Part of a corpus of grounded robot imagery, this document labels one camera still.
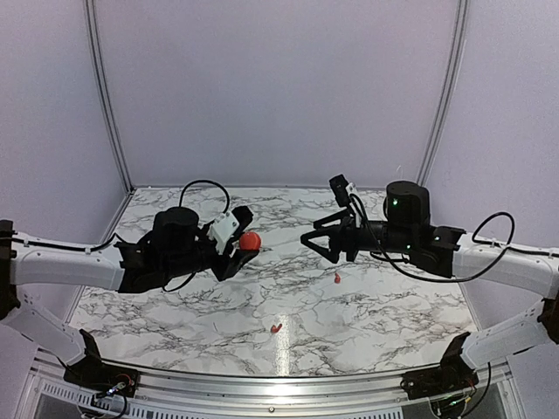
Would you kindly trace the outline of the red bottle cap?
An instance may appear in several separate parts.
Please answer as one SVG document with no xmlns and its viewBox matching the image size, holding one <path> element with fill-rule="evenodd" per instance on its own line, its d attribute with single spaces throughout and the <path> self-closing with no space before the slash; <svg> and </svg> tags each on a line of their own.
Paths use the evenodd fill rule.
<svg viewBox="0 0 559 419">
<path fill-rule="evenodd" d="M 253 231 L 247 231 L 242 234 L 238 240 L 239 249 L 242 251 L 259 251 L 261 247 L 261 238 L 259 234 Z"/>
</svg>

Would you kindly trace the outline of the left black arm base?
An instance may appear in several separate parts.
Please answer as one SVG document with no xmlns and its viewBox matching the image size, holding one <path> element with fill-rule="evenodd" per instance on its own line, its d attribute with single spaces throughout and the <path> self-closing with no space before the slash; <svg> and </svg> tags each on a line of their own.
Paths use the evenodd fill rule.
<svg viewBox="0 0 559 419">
<path fill-rule="evenodd" d="M 133 397 L 137 389 L 139 372 L 136 369 L 104 362 L 94 337 L 83 329 L 80 329 L 79 333 L 85 345 L 85 357 L 74 364 L 64 365 L 64 381 L 100 392 L 107 392 L 110 388 L 123 383 L 124 388 L 120 393 L 126 397 Z"/>
</svg>

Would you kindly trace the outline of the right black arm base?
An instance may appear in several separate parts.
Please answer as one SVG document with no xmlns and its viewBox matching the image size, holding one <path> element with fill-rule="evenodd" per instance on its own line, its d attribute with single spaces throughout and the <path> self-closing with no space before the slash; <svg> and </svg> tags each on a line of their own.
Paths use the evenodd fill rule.
<svg viewBox="0 0 559 419">
<path fill-rule="evenodd" d="M 461 358 L 469 332 L 455 337 L 436 367 L 425 367 L 403 374 L 400 388 L 410 400 L 433 397 L 473 387 L 479 383 L 475 369 Z"/>
</svg>

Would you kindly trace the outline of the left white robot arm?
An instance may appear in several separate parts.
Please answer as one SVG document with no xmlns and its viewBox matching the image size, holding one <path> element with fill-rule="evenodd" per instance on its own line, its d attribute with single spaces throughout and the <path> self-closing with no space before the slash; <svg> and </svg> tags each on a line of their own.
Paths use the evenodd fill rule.
<svg viewBox="0 0 559 419">
<path fill-rule="evenodd" d="M 18 291 L 28 284 L 83 285 L 123 294 L 164 288 L 175 278 L 211 271 L 217 280 L 234 277 L 258 250 L 236 242 L 253 213 L 239 206 L 201 225 L 198 214 L 173 207 L 155 215 L 152 229 L 135 243 L 98 246 L 48 243 L 1 222 L 1 322 L 57 356 L 91 388 L 104 388 L 110 369 L 94 338 L 67 326 Z"/>
</svg>

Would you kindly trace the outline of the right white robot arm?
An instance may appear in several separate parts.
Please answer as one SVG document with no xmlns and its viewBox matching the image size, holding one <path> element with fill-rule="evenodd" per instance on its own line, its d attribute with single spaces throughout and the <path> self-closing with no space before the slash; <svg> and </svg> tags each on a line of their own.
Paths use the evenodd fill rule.
<svg viewBox="0 0 559 419">
<path fill-rule="evenodd" d="M 329 262 L 341 254 L 355 260 L 361 251 L 382 254 L 391 266 L 390 254 L 406 256 L 424 271 L 422 281 L 433 284 L 467 283 L 476 279 L 509 285 L 538 294 L 541 301 L 525 312 L 477 333 L 463 333 L 446 349 L 432 377 L 442 391 L 450 391 L 474 371 L 492 361 L 533 347 L 558 341 L 558 253 L 532 247 L 516 247 L 481 239 L 476 232 L 431 225 L 428 189 L 409 181 L 386 188 L 384 220 L 368 218 L 354 184 L 343 175 L 330 180 L 341 211 L 313 224 L 301 236 L 307 248 Z"/>
</svg>

